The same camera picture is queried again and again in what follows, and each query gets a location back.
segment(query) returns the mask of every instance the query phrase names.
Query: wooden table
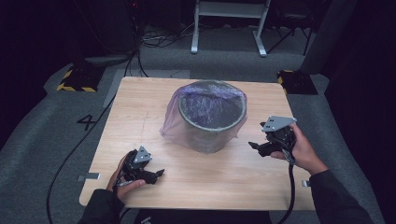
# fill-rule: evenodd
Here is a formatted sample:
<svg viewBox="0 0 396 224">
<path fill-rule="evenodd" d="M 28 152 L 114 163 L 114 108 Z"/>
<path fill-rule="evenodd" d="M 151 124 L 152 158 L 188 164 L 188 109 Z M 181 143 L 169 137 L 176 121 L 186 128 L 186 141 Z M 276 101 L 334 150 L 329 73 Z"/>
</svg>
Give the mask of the wooden table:
<svg viewBox="0 0 396 224">
<path fill-rule="evenodd" d="M 160 135 L 173 93 L 193 79 L 125 77 L 111 108 L 79 201 L 86 205 L 95 189 L 104 189 L 120 159 L 144 146 L 152 161 L 145 168 L 165 169 L 155 185 L 131 192 L 127 207 L 235 210 L 287 210 L 290 203 L 289 164 L 262 158 L 248 141 L 264 143 L 260 122 L 270 115 L 292 117 L 282 87 L 275 83 L 229 84 L 247 95 L 247 122 L 238 138 L 219 152 L 201 154 L 168 142 Z M 295 210 L 314 210 L 311 189 L 302 186 L 309 173 L 294 168 Z"/>
</svg>

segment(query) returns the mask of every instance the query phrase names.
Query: gray carpet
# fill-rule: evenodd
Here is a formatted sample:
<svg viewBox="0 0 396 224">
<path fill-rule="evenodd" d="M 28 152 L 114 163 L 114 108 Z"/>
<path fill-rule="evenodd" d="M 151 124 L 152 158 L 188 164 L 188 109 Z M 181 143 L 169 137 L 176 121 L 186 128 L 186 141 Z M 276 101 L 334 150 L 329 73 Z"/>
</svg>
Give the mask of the gray carpet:
<svg viewBox="0 0 396 224">
<path fill-rule="evenodd" d="M 265 30 L 262 39 L 268 48 L 279 36 L 276 31 Z M 187 36 L 165 48 L 142 47 L 141 60 L 153 77 L 180 73 L 182 78 L 276 82 L 278 70 L 300 67 L 304 43 L 304 36 L 297 32 L 262 58 L 250 28 L 206 30 L 200 35 L 196 55 L 190 54 L 191 36 Z M 125 65 L 108 67 L 98 92 L 56 91 L 70 64 L 48 80 L 44 86 L 48 96 L 21 121 L 0 151 L 0 223 L 48 223 L 46 197 L 50 182 L 64 158 L 87 133 L 85 125 L 77 121 L 90 114 L 93 120 L 99 118 Z M 133 59 L 131 73 L 127 74 L 139 75 L 137 59 Z M 288 95 L 292 113 L 319 156 L 374 222 L 384 223 L 371 185 L 349 153 L 323 95 L 328 79 L 322 75 L 312 79 L 319 95 Z M 82 215 L 84 207 L 78 198 L 83 183 L 77 182 L 77 177 L 89 171 L 108 112 L 59 173 L 50 197 L 54 223 L 76 223 Z M 129 213 L 124 223 L 133 223 L 136 212 Z M 275 223 L 284 211 L 270 214 Z M 286 223 L 319 222 L 315 212 L 294 211 Z"/>
</svg>

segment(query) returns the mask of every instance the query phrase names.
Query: finger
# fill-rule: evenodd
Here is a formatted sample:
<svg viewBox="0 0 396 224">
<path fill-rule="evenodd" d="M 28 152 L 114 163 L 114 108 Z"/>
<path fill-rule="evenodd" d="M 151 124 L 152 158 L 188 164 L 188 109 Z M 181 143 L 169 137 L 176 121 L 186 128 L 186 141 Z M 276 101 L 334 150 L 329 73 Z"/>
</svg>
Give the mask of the finger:
<svg viewBox="0 0 396 224">
<path fill-rule="evenodd" d="M 116 182 L 118 172 L 114 172 L 113 175 L 108 180 L 107 188 L 110 191 L 113 191 L 114 182 Z"/>
<path fill-rule="evenodd" d="M 275 151 L 271 153 L 271 157 L 275 159 L 285 160 L 285 155 L 283 152 Z"/>
<path fill-rule="evenodd" d="M 125 155 L 124 157 L 122 157 L 122 159 L 120 160 L 118 170 L 119 170 L 119 169 L 121 168 L 121 166 L 123 165 L 123 162 L 124 162 L 124 160 L 125 160 L 125 158 L 126 158 L 127 155 Z"/>
<path fill-rule="evenodd" d="M 291 129 L 293 130 L 294 134 L 296 135 L 296 137 L 298 136 L 302 136 L 303 132 L 301 131 L 301 129 L 297 126 L 296 123 L 292 123 L 291 125 L 289 125 L 291 127 Z"/>
<path fill-rule="evenodd" d="M 129 185 L 122 186 L 122 187 L 120 187 L 120 188 L 123 188 L 123 189 L 125 189 L 125 190 L 127 190 L 127 191 L 130 191 L 130 190 L 133 190 L 133 189 L 140 188 L 140 187 L 142 187 L 142 186 L 145 185 L 145 184 L 146 184 L 146 181 L 140 179 L 140 180 L 136 180 L 136 181 L 132 182 L 132 183 L 129 184 Z"/>
</svg>

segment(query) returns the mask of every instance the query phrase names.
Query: gray bucket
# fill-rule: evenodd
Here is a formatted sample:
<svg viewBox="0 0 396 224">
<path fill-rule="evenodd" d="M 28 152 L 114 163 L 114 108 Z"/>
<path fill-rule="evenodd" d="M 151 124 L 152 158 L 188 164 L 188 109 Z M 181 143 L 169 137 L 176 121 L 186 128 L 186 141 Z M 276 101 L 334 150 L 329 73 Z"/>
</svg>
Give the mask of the gray bucket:
<svg viewBox="0 0 396 224">
<path fill-rule="evenodd" d="M 197 81 L 189 89 L 179 96 L 178 110 L 187 128 L 194 129 L 188 136 L 190 147 L 204 153 L 217 152 L 245 123 L 246 95 L 217 80 Z"/>
</svg>

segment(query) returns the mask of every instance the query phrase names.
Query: printed number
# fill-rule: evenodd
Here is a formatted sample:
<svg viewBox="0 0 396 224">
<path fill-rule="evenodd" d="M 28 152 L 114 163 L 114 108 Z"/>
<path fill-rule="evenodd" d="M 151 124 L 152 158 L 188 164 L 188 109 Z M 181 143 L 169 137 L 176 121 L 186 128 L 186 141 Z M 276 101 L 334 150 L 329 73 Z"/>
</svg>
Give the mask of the printed number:
<svg viewBox="0 0 396 224">
<path fill-rule="evenodd" d="M 85 124 L 85 131 L 87 131 L 90 128 L 90 124 L 96 123 L 96 121 L 92 121 L 92 115 L 87 115 L 82 119 L 79 119 L 77 123 L 83 123 Z"/>
</svg>

